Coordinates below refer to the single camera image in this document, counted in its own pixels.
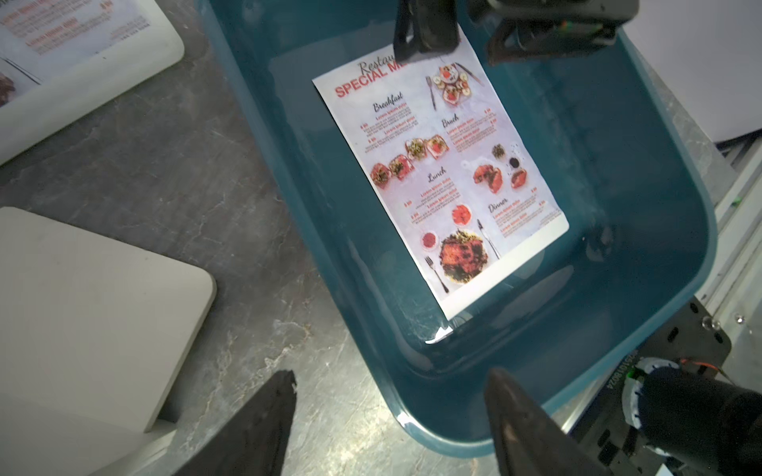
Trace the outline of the white menu holder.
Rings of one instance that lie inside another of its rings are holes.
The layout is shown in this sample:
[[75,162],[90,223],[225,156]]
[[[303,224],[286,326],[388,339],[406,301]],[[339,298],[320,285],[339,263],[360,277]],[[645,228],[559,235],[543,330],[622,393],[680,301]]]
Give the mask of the white menu holder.
[[158,3],[135,2],[148,28],[1,104],[3,163],[184,57],[183,41]]
[[210,273],[15,207],[1,212],[1,471],[131,475],[216,297]]

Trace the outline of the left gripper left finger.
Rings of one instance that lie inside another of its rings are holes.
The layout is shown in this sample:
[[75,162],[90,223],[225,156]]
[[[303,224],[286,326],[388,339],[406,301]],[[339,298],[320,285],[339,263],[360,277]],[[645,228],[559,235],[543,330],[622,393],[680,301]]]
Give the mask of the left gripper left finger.
[[179,475],[280,475],[297,407],[291,370],[276,372]]

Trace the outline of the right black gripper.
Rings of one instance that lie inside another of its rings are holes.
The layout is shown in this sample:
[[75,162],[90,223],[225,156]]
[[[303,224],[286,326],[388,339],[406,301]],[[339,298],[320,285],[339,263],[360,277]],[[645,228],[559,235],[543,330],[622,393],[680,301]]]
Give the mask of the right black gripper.
[[[487,46],[492,65],[580,57],[611,47],[639,13],[638,0],[470,1],[475,23],[498,25]],[[452,53],[460,44],[454,0],[400,0],[393,38],[397,63]]]

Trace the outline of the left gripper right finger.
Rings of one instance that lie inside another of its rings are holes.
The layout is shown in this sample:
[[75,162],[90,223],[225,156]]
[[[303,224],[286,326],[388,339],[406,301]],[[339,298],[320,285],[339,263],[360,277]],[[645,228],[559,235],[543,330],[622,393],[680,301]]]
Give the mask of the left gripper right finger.
[[484,401],[502,475],[610,473],[585,455],[506,370],[489,370]]

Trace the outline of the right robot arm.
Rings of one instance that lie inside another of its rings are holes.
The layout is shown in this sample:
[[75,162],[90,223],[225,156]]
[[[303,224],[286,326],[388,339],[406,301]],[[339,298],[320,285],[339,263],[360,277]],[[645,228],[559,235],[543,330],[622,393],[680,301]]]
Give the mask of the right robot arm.
[[422,444],[494,452],[507,474],[607,472],[593,439],[708,474],[761,471],[761,396],[716,381],[729,339],[678,317],[718,232],[699,174],[616,21],[633,1],[472,1],[488,61],[541,147],[570,232],[522,283],[408,362],[400,404]]

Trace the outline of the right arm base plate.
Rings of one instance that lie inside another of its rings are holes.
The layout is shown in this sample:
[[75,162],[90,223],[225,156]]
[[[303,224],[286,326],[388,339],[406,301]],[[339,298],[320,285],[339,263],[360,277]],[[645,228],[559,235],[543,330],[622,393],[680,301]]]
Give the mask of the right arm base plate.
[[714,475],[729,337],[691,299],[607,377],[570,435],[610,475]]

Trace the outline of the special menu sheet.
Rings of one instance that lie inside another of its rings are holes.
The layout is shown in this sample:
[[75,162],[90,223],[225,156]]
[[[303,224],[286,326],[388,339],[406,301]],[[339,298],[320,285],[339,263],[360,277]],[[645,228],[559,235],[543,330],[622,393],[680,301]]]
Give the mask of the special menu sheet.
[[1,3],[1,104],[148,28],[135,1]]
[[447,319],[569,231],[468,38],[397,63],[391,47],[314,81]]

